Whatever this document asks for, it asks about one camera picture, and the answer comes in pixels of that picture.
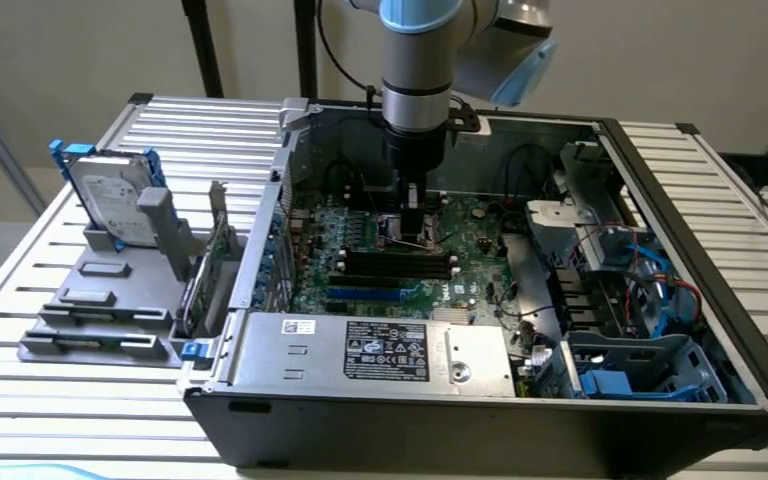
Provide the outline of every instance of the sticker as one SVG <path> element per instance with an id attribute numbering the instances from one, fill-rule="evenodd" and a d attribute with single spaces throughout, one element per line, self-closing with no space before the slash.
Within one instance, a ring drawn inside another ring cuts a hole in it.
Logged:
<path id="1" fill-rule="evenodd" d="M 312 335 L 316 333 L 316 320 L 294 320 L 287 318 L 283 321 L 280 333 L 284 335 Z"/>
<path id="2" fill-rule="evenodd" d="M 352 380 L 428 382 L 426 325 L 348 322 L 343 373 Z"/>
<path id="3" fill-rule="evenodd" d="M 149 218 L 137 210 L 140 192 L 123 178 L 85 175 L 81 181 L 88 189 L 100 218 L 112 235 L 129 245 L 156 246 Z"/>

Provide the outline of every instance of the black pole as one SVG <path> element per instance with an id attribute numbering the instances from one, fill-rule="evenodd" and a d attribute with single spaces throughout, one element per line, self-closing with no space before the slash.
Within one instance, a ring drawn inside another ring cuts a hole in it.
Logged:
<path id="1" fill-rule="evenodd" d="M 295 0 L 295 41 L 302 96 L 319 97 L 316 71 L 316 0 Z"/>
<path id="2" fill-rule="evenodd" d="M 197 63 L 200 65 L 200 77 L 203 79 L 203 88 L 207 91 L 207 97 L 224 98 L 219 59 L 215 56 L 212 30 L 209 29 L 207 0 L 183 0 L 183 11 L 188 17 L 188 27 L 192 31 Z"/>

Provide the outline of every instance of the warning label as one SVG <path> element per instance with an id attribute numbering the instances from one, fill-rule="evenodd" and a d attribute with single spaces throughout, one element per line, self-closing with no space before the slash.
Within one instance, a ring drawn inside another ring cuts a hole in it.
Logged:
<path id="1" fill-rule="evenodd" d="M 426 325 L 348 322 L 343 373 L 354 380 L 428 382 Z"/>

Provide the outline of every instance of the black ram slot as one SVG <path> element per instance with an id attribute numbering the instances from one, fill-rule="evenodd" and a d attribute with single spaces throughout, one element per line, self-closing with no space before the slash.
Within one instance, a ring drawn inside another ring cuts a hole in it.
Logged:
<path id="1" fill-rule="evenodd" d="M 450 280 L 452 278 L 450 255 L 347 252 L 346 274 Z"/>
<path id="2" fill-rule="evenodd" d="M 398 278 L 331 275 L 328 277 L 328 285 L 332 287 L 402 288 L 404 286 L 404 282 Z"/>

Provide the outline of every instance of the slotted metal table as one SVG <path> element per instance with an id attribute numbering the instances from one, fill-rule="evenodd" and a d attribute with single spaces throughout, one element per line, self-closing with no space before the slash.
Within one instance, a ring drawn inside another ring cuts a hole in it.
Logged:
<path id="1" fill-rule="evenodd" d="M 279 103 L 153 97 L 128 105 L 99 147 L 156 147 L 195 229 L 212 222 L 209 181 L 228 182 L 231 222 L 246 232 L 280 147 L 279 112 Z M 768 339 L 768 212 L 701 136 L 623 125 Z M 65 463 L 125 479 L 382 478 L 224 465 L 180 400 L 176 370 L 17 360 L 23 332 L 83 252 L 85 223 L 65 187 L 0 269 L 0 464 Z M 768 449 L 722 452 L 674 478 L 768 480 Z"/>

